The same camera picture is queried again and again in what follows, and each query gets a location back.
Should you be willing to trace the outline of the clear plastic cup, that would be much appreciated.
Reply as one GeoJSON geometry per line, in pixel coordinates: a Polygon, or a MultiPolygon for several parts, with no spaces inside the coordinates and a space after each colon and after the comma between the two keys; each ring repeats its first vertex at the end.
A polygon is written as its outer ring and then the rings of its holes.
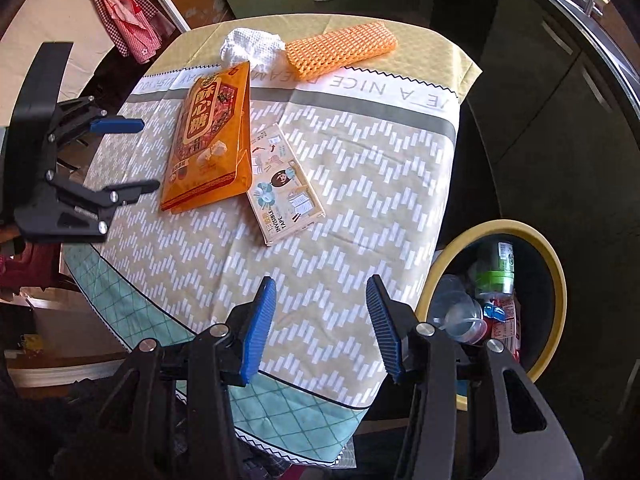
{"type": "Polygon", "coordinates": [[[438,282],[427,311],[427,322],[464,344],[474,318],[484,318],[480,304],[465,290],[458,276],[445,274],[438,282]]]}

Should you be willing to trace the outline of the orange candy bag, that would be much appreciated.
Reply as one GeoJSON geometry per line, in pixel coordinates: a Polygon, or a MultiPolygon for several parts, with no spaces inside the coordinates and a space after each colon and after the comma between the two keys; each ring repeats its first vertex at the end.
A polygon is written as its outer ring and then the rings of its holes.
{"type": "Polygon", "coordinates": [[[160,209],[172,214],[248,191],[250,64],[198,78],[182,103],[164,175],[160,209]]]}

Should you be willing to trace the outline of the green toothpick jar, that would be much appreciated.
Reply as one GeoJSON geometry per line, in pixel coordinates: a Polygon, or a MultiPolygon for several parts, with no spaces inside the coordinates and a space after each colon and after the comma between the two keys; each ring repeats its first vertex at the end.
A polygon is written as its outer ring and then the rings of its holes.
{"type": "Polygon", "coordinates": [[[481,244],[471,270],[477,297],[491,299],[513,295],[515,260],[510,243],[498,240],[481,244]]]}

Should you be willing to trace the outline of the red white milk carton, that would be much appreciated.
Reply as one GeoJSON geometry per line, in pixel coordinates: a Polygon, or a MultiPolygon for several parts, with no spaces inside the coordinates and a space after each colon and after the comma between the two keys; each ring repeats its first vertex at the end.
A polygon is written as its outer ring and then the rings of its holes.
{"type": "Polygon", "coordinates": [[[488,325],[487,336],[501,341],[515,361],[521,352],[520,304],[514,296],[494,298],[483,306],[484,318],[488,325]]]}

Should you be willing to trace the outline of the red cola can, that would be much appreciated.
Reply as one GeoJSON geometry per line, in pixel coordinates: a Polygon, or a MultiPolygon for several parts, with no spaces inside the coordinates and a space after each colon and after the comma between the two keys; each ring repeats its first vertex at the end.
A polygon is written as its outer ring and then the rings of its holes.
{"type": "Polygon", "coordinates": [[[484,318],[474,318],[471,328],[465,333],[463,339],[465,344],[477,344],[487,334],[488,324],[484,318]]]}

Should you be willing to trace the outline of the black yellow-rimmed trash bin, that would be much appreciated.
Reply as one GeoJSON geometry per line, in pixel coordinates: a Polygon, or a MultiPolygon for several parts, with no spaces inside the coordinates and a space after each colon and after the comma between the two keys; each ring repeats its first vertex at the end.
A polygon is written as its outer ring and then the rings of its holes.
{"type": "Polygon", "coordinates": [[[511,243],[515,256],[515,299],[520,305],[520,364],[537,380],[560,343],[567,312],[566,279],[560,259],[548,240],[531,226],[515,220],[490,220],[473,226],[444,246],[428,271],[416,316],[427,319],[440,279],[466,270],[478,255],[478,245],[493,240],[511,243]]]}

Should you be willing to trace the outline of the green lower kitchen cabinets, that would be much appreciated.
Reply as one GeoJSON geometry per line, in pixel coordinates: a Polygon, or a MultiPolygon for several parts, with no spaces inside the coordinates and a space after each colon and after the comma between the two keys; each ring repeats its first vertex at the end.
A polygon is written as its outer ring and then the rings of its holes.
{"type": "Polygon", "coordinates": [[[236,18],[356,14],[427,28],[480,66],[468,96],[492,183],[456,195],[440,238],[505,216],[565,258],[639,259],[639,92],[556,0],[227,0],[236,18]]]}

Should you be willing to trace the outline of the red checked apron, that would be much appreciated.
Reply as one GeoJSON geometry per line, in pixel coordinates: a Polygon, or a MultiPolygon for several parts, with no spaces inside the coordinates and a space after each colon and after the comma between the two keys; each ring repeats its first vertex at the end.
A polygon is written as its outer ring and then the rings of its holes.
{"type": "Polygon", "coordinates": [[[91,2],[118,52],[140,64],[150,62],[163,47],[163,40],[176,30],[150,0],[91,2]]]}

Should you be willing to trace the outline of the white hanging cloth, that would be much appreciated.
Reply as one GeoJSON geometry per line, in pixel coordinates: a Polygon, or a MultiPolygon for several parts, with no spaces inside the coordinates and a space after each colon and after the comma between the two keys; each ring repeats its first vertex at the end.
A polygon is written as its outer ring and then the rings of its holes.
{"type": "Polygon", "coordinates": [[[73,45],[58,98],[77,98],[114,47],[90,0],[26,0],[1,39],[1,123],[11,119],[24,78],[47,41],[73,45]]]}

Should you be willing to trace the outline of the patterned tablecloth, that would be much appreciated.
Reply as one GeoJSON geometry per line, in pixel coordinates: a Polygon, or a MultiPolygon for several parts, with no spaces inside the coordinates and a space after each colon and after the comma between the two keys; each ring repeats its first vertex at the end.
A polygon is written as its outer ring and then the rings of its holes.
{"type": "Polygon", "coordinates": [[[263,278],[277,307],[258,373],[233,389],[239,437],[297,463],[337,461],[385,376],[367,279],[420,299],[446,209],[460,106],[480,68],[432,30],[390,23],[388,55],[299,81],[250,76],[249,191],[180,214],[142,197],[105,243],[64,259],[126,347],[225,320],[263,278]]]}

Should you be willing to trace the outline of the orange foam net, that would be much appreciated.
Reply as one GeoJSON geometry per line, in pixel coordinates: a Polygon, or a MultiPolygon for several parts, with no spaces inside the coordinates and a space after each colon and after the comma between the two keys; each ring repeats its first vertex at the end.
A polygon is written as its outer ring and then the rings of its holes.
{"type": "Polygon", "coordinates": [[[394,34],[380,22],[349,26],[297,39],[285,45],[285,54],[296,78],[302,81],[393,52],[394,34]]]}

